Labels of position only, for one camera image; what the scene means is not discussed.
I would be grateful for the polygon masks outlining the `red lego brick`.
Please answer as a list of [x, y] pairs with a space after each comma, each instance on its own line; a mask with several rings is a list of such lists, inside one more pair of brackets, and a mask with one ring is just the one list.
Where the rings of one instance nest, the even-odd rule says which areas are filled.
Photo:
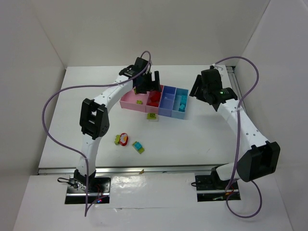
[[161, 98], [161, 92], [155, 91], [149, 96], [148, 105], [158, 107]]

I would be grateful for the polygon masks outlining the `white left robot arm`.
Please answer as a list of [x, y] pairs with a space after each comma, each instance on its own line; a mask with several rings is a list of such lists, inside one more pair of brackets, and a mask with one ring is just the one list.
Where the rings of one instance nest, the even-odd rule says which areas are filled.
[[122, 69], [113, 84], [99, 96], [82, 102], [79, 124], [82, 132], [82, 157], [74, 171], [74, 180], [92, 187], [96, 173], [96, 156], [102, 137], [108, 132], [108, 113], [129, 91], [138, 93], [160, 91], [159, 73], [152, 80], [151, 62], [138, 57], [134, 64]]

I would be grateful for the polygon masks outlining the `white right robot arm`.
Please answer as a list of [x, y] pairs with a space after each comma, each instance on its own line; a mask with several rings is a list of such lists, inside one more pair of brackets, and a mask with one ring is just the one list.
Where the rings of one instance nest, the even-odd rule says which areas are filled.
[[277, 142], [270, 142], [253, 124], [232, 88], [222, 86], [217, 69], [203, 70], [197, 75], [190, 96], [213, 106], [237, 136], [236, 157], [232, 163], [214, 167], [214, 183], [234, 180], [250, 182], [276, 171], [280, 155]]

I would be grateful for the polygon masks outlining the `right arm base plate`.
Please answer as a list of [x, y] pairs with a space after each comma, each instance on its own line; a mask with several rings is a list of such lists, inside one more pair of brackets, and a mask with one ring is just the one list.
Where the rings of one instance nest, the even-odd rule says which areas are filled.
[[228, 181], [214, 181], [210, 175], [196, 175], [195, 181], [191, 183], [196, 189], [198, 202], [216, 202], [229, 200], [241, 200], [238, 183], [233, 183], [225, 191]]

